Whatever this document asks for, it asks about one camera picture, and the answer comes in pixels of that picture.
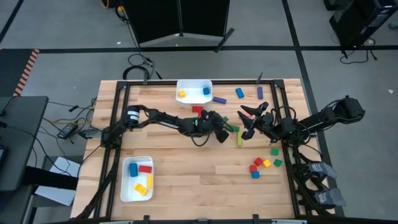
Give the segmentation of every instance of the colored block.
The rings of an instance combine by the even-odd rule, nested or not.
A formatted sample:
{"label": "colored block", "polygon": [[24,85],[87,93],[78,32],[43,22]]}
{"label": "colored block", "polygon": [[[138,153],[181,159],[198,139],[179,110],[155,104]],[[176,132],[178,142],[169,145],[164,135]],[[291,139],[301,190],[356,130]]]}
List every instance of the colored block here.
{"label": "colored block", "polygon": [[152,176],[152,174],[148,174],[147,175],[147,188],[153,188],[153,184],[154,184],[154,177]]}
{"label": "colored block", "polygon": [[130,177],[138,176],[138,166],[136,163],[129,164]]}
{"label": "colored block", "polygon": [[257,166],[256,165],[250,165],[249,166],[249,170],[250,170],[250,172],[257,171]]}
{"label": "colored block", "polygon": [[242,146],[242,144],[243,144],[242,132],[238,131],[238,133],[236,134],[236,145]]}
{"label": "colored block", "polygon": [[277,167],[280,167],[280,165],[282,165],[282,161],[280,159],[276,159],[274,161],[274,165],[277,166]]}
{"label": "colored block", "polygon": [[251,173],[251,178],[253,178],[253,179],[258,179],[258,178],[260,178],[260,172],[258,172],[258,171],[252,172],[252,173]]}
{"label": "colored block", "polygon": [[262,87],[261,86],[257,87],[257,96],[259,97],[260,100],[262,100],[264,97],[262,95]]}
{"label": "colored block", "polygon": [[134,186],[134,190],[138,191],[142,196],[145,196],[148,193],[148,189],[146,189],[141,184],[136,184]]}
{"label": "colored block", "polygon": [[139,172],[151,173],[151,172],[152,172],[152,167],[149,167],[149,166],[139,166],[138,171],[139,171]]}
{"label": "colored block", "polygon": [[222,98],[217,97],[217,96],[214,96],[214,97],[213,97],[213,101],[214,101],[214,102],[217,102],[217,103],[226,104],[226,99],[222,99]]}
{"label": "colored block", "polygon": [[181,98],[184,98],[184,97],[185,97],[185,91],[180,90],[180,91],[178,92],[178,95],[179,95]]}
{"label": "colored block", "polygon": [[269,160],[269,159],[266,159],[266,160],[264,160],[264,162],[262,162],[262,164],[265,166],[265,167],[269,167],[269,166],[271,166],[271,161]]}
{"label": "colored block", "polygon": [[209,95],[210,94],[210,89],[208,87],[203,88],[203,94],[204,95]]}
{"label": "colored block", "polygon": [[233,126],[233,125],[230,125],[230,126],[231,126],[233,132],[238,132],[240,130],[240,128],[238,126]]}
{"label": "colored block", "polygon": [[257,165],[257,166],[261,165],[261,164],[262,164],[262,159],[261,159],[261,158],[257,158],[257,159],[254,161],[254,164]]}
{"label": "colored block", "polygon": [[202,106],[192,106],[192,112],[194,113],[199,113],[199,111],[202,111],[203,107]]}
{"label": "colored block", "polygon": [[277,148],[271,149],[271,155],[278,156],[279,155],[279,149],[277,149]]}
{"label": "colored block", "polygon": [[238,94],[239,98],[244,98],[244,94],[243,94],[243,91],[241,88],[237,88],[237,89],[235,89],[235,91],[236,91],[236,94]]}

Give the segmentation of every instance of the red block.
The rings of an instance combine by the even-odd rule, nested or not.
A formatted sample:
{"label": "red block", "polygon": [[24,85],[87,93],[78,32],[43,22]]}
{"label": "red block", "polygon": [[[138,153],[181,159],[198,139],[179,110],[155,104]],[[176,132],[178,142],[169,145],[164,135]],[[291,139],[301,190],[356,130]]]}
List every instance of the red block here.
{"label": "red block", "polygon": [[138,172],[147,172],[147,173],[151,173],[151,172],[152,172],[152,167],[149,167],[149,166],[139,166]]}
{"label": "red block", "polygon": [[201,112],[203,110],[202,106],[192,106],[192,112]]}
{"label": "red block", "polygon": [[257,171],[257,166],[256,165],[250,165],[249,169],[250,169],[250,172]]}
{"label": "red block", "polygon": [[262,159],[261,159],[261,158],[257,158],[257,159],[254,161],[254,163],[255,163],[255,165],[259,166],[259,165],[262,164]]}

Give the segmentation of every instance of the purple block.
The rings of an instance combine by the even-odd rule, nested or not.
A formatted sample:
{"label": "purple block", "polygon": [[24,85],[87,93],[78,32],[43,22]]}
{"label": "purple block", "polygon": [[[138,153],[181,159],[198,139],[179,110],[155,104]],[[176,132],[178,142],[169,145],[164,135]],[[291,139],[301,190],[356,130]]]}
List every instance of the purple block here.
{"label": "purple block", "polygon": [[257,96],[259,97],[260,100],[262,100],[264,97],[262,95],[262,87],[261,86],[257,87]]}
{"label": "purple block", "polygon": [[226,99],[222,99],[222,98],[217,97],[217,96],[214,96],[214,97],[213,97],[213,101],[214,101],[214,102],[217,102],[217,103],[226,104]]}

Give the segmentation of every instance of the wooden table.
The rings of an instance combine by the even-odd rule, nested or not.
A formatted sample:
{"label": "wooden table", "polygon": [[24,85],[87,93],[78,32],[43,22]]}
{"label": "wooden table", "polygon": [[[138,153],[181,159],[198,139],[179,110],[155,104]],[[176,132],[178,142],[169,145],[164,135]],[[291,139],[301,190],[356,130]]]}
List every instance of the wooden table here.
{"label": "wooden table", "polygon": [[[109,126],[116,82],[101,82],[92,121],[97,128]],[[307,117],[300,80],[286,79],[284,82],[289,106],[297,111],[298,119]],[[236,96],[237,87],[243,89],[243,99]],[[257,99],[255,85],[214,85],[213,95],[226,98],[228,103],[212,103],[206,109],[227,116],[229,124],[241,128],[243,125],[236,113],[240,105],[257,107],[267,101],[268,111],[274,107],[268,86],[264,86],[263,100]],[[181,118],[197,115],[191,108],[181,108],[177,104],[175,86],[134,86],[129,97],[129,105],[133,104],[143,104]],[[85,156],[99,143],[99,139],[89,140]],[[309,145],[317,147],[316,140],[311,140]],[[271,156],[273,147],[280,149],[278,156]],[[309,159],[320,160],[317,152],[305,146],[300,147],[300,152]],[[104,149],[100,148],[83,164],[71,217],[77,216],[97,191],[103,156]],[[154,160],[154,196],[146,202],[126,203],[120,199],[121,166],[123,159],[131,156],[151,156]],[[280,143],[269,144],[269,139],[258,131],[252,140],[244,141],[242,147],[236,145],[236,133],[230,134],[223,144],[212,135],[205,146],[196,147],[190,138],[157,124],[127,132],[123,135],[112,220],[142,220],[144,215],[150,215],[151,220],[249,219],[253,214],[259,214],[260,218],[293,218],[285,166],[260,167],[261,178],[252,179],[249,165],[257,157],[284,160]],[[105,214],[107,196],[106,192],[101,215]]]}

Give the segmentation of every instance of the black computer case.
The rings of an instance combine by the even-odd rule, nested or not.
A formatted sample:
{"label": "black computer case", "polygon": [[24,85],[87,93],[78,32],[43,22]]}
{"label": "black computer case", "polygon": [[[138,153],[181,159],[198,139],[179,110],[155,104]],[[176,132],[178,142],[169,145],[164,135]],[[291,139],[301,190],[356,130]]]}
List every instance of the black computer case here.
{"label": "black computer case", "polygon": [[351,0],[336,10],[329,20],[344,47],[357,47],[365,43],[393,13],[398,0]]}

